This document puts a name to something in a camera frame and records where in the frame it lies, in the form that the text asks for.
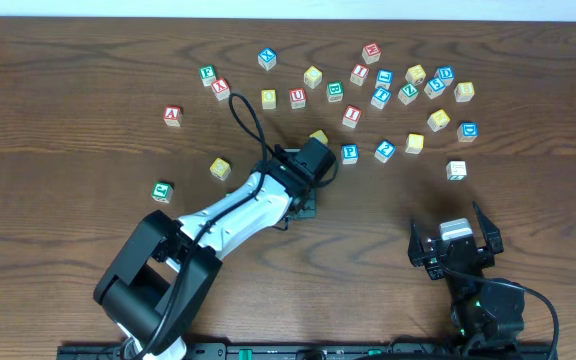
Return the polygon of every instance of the wooden table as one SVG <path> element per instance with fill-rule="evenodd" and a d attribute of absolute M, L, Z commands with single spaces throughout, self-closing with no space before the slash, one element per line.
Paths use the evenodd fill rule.
<path fill-rule="evenodd" d="M 350 70 L 372 41 L 383 55 L 358 87 Z M 267 46 L 279 55 L 268 72 L 256 59 Z M 452 85 L 408 106 L 369 104 L 377 69 L 395 72 L 398 91 L 418 63 L 430 74 L 453 66 L 477 94 L 457 104 Z M 0 18 L 0 359 L 119 340 L 92 290 L 139 220 L 212 204 L 260 159 L 227 102 L 202 86 L 204 64 L 249 97 L 269 142 L 298 147 L 323 129 L 335 153 L 356 143 L 361 159 L 320 192 L 317 219 L 265 230 L 226 258 L 193 333 L 239 342 L 454 333 L 444 282 L 408 261 L 408 222 L 431 233 L 458 217 L 474 224 L 477 200 L 506 245 L 486 275 L 549 297 L 560 356 L 576 359 L 576 24 L 32 18 Z M 324 84 L 291 111 L 288 90 L 304 86 L 310 65 Z M 342 103 L 326 101 L 333 80 L 344 82 Z M 262 111 L 268 88 L 278 108 Z M 181 129 L 164 124 L 168 104 L 185 108 Z M 341 125 L 346 104 L 364 110 L 355 130 Z M 432 133 L 426 119 L 439 108 L 452 121 Z M 456 141 L 463 121 L 479 124 L 472 144 Z M 403 152 L 410 132 L 426 135 L 421 155 Z M 373 158 L 384 138 L 398 146 L 385 165 Z M 208 171 L 216 157 L 233 165 L 223 183 Z M 446 181 L 451 159 L 467 161 L 467 180 Z M 150 198 L 159 179 L 175 183 L 170 205 Z M 528 298 L 524 319 L 523 339 L 550 341 L 541 303 Z"/>

